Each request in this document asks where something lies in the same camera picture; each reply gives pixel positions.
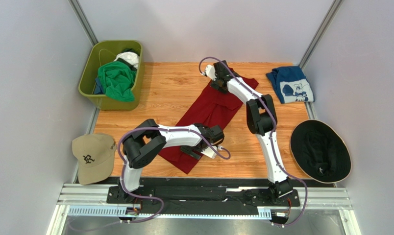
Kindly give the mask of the dark red t-shirt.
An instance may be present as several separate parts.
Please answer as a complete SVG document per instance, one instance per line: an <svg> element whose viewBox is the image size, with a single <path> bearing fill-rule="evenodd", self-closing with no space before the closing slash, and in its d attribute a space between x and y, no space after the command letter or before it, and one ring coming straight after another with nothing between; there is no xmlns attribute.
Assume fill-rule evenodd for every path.
<svg viewBox="0 0 394 235"><path fill-rule="evenodd" d="M209 127L219 125L223 130L243 104L235 95L221 93L207 85L176 125L201 123ZM164 148L159 155L186 174L199 162L198 159L182 152L179 146Z"/></svg>

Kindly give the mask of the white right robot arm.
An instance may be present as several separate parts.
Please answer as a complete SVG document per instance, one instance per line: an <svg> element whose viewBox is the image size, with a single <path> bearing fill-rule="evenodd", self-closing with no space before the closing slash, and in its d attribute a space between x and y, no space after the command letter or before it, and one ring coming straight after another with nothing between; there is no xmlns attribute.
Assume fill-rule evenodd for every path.
<svg viewBox="0 0 394 235"><path fill-rule="evenodd" d="M233 94L246 105L247 127L261 146L268 169L271 198L282 199L292 193L293 186L283 166L277 143L277 118L272 97L255 91L242 77L232 72L225 61L207 65L204 72L212 80L212 88Z"/></svg>

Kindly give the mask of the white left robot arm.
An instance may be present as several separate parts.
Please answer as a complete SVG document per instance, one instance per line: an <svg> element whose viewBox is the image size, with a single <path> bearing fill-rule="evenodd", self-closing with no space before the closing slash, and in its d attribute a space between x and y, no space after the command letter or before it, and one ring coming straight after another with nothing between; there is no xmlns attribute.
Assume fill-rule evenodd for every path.
<svg viewBox="0 0 394 235"><path fill-rule="evenodd" d="M147 119L135 129L125 133L118 142L117 153L123 161L120 184L124 192L139 188L143 168L149 165L164 148L179 147L181 153L192 158L220 155L219 144L224 140L220 126L195 123L188 126L159 125Z"/></svg>

